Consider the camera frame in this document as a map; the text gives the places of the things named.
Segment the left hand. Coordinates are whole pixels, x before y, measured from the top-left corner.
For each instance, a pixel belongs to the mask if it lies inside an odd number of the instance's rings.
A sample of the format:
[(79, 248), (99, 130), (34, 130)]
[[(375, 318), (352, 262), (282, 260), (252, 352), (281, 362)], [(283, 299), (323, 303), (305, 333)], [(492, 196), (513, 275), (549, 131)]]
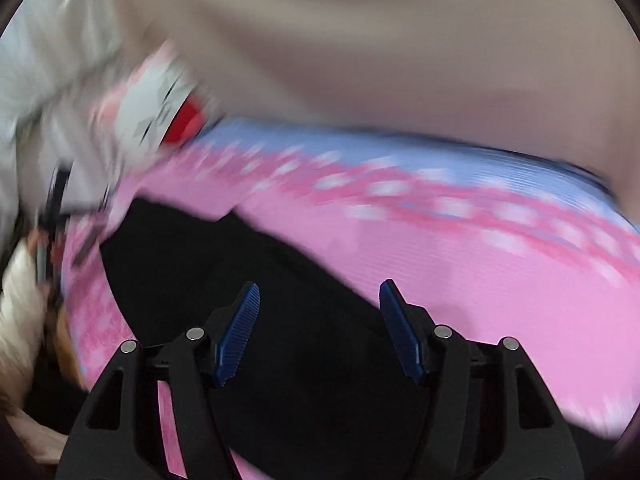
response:
[(2, 276), (1, 413), (35, 462), (53, 466), (60, 461), (66, 435), (41, 425), (24, 411), (41, 345), (50, 342), (63, 380), (81, 393), (87, 387), (70, 336), (67, 309), (50, 308), (52, 285), (37, 281), (40, 244), (47, 245), (48, 238), (38, 229), (22, 238)]

